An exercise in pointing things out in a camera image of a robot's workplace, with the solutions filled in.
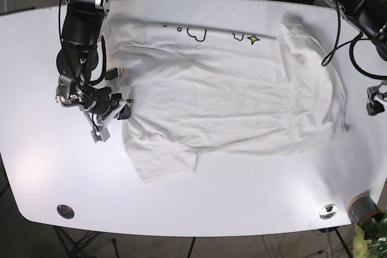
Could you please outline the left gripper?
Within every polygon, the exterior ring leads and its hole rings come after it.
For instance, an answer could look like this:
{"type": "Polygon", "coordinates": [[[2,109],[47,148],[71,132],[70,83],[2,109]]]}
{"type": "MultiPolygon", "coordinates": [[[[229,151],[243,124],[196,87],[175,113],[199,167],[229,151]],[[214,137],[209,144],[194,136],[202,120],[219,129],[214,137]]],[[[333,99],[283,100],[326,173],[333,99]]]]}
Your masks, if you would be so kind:
{"type": "Polygon", "coordinates": [[[369,87],[367,92],[366,110],[368,115],[376,116],[385,112],[386,108],[386,93],[382,93],[380,89],[382,85],[369,87]]]}

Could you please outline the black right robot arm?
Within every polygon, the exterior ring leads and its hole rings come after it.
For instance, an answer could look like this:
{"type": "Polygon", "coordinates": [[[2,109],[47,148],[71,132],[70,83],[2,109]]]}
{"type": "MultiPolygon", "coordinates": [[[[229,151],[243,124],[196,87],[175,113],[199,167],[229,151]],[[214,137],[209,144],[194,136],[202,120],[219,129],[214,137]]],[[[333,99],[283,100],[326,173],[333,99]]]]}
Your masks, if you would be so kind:
{"type": "Polygon", "coordinates": [[[67,3],[64,20],[58,21],[61,49],[56,58],[59,81],[56,100],[63,107],[77,106],[92,127],[93,140],[106,141],[113,119],[131,116],[131,99],[98,84],[118,76],[107,68],[103,28],[111,0],[61,0],[67,3]]]}

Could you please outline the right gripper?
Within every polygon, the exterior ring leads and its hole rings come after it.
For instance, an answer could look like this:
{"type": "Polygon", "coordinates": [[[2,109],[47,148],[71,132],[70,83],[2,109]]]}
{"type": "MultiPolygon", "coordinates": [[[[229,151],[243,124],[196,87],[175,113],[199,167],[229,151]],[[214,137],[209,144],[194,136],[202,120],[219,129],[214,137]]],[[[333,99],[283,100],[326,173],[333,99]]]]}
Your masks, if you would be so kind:
{"type": "Polygon", "coordinates": [[[56,101],[65,108],[77,106],[91,125],[94,142],[105,142],[110,138],[108,125],[113,119],[127,120],[131,117],[133,99],[124,99],[121,93],[112,93],[109,86],[95,88],[101,84],[105,74],[97,80],[79,79],[60,75],[56,89],[56,101]]]}

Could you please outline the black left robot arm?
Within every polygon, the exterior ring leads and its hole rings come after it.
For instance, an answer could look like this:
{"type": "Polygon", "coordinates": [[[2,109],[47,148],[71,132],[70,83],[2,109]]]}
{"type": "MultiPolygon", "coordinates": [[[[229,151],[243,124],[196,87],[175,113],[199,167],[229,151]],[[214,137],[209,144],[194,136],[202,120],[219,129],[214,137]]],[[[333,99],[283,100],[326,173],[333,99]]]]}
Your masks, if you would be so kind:
{"type": "Polygon", "coordinates": [[[356,62],[354,49],[358,42],[371,42],[379,56],[386,60],[386,4],[382,0],[324,0],[337,13],[337,34],[334,47],[322,61],[327,66],[333,59],[335,52],[349,46],[348,52],[353,67],[361,75],[370,79],[379,80],[380,84],[367,89],[366,110],[368,115],[375,116],[386,109],[386,93],[380,88],[386,85],[386,76],[369,73],[363,70],[356,62]],[[341,20],[344,19],[359,30],[359,34],[351,41],[339,44],[341,20]]]}

